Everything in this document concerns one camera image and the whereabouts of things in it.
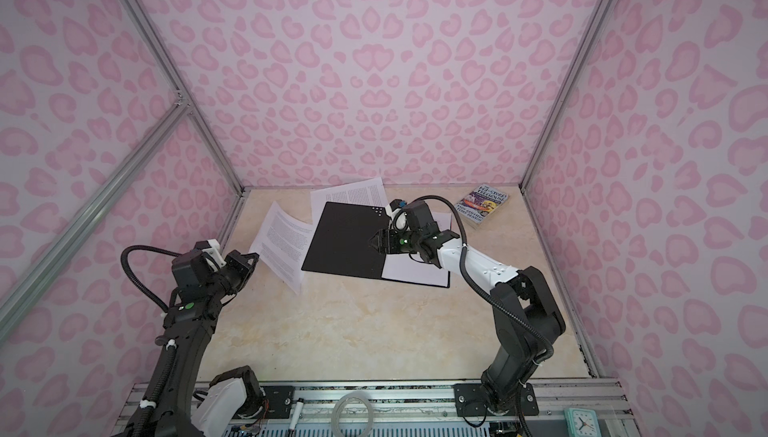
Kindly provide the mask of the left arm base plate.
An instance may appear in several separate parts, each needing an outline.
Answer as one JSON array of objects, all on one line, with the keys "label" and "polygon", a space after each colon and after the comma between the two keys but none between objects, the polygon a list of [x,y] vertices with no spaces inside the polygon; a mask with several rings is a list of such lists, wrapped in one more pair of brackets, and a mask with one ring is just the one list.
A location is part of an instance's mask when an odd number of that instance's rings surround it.
[{"label": "left arm base plate", "polygon": [[289,419],[293,409],[296,387],[293,385],[266,385],[262,387],[266,410],[261,418],[266,420]]}]

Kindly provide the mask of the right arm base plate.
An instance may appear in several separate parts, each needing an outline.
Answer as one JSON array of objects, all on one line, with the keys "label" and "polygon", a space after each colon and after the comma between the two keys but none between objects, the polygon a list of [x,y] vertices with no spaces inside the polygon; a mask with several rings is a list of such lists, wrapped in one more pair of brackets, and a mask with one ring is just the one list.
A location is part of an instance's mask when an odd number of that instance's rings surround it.
[{"label": "right arm base plate", "polygon": [[491,394],[481,383],[458,383],[452,386],[456,413],[459,417],[525,417],[538,416],[540,409],[533,386],[516,384],[506,397]]}]

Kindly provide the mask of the printed paper sheet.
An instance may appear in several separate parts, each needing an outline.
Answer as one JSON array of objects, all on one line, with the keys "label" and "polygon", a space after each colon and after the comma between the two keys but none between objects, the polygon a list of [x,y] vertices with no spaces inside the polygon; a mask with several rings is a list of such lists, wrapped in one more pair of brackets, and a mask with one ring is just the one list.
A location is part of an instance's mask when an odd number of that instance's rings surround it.
[{"label": "printed paper sheet", "polygon": [[389,203],[380,177],[310,193],[312,220],[317,224],[327,202],[386,207]]}]

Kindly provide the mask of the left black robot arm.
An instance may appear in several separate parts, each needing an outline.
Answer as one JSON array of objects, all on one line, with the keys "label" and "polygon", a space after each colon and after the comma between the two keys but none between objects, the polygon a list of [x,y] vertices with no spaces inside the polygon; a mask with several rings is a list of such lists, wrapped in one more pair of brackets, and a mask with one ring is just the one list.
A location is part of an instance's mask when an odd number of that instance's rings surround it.
[{"label": "left black robot arm", "polygon": [[[176,288],[168,301],[148,289],[130,267],[133,252],[146,251],[173,258],[171,272]],[[181,254],[149,245],[132,245],[120,256],[129,280],[165,314],[163,333],[155,339],[160,354],[139,407],[129,418],[122,436],[201,436],[192,421],[192,398],[205,350],[215,333],[219,316],[253,275],[259,255],[236,250],[221,263],[200,247]]]}]

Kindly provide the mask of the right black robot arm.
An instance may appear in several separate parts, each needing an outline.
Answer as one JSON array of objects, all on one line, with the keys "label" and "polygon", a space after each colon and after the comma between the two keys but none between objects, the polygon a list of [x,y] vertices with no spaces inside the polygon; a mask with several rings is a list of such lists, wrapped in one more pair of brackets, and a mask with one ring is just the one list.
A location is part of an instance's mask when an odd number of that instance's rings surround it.
[{"label": "right black robot arm", "polygon": [[538,268],[519,269],[474,249],[462,222],[457,231],[440,228],[430,200],[459,216],[437,195],[410,203],[395,199],[388,206],[389,226],[377,231],[370,245],[384,255],[415,254],[422,263],[460,275],[492,307],[500,349],[481,375],[480,402],[497,415],[511,410],[521,414],[528,381],[553,357],[554,343],[566,331],[565,319]]}]

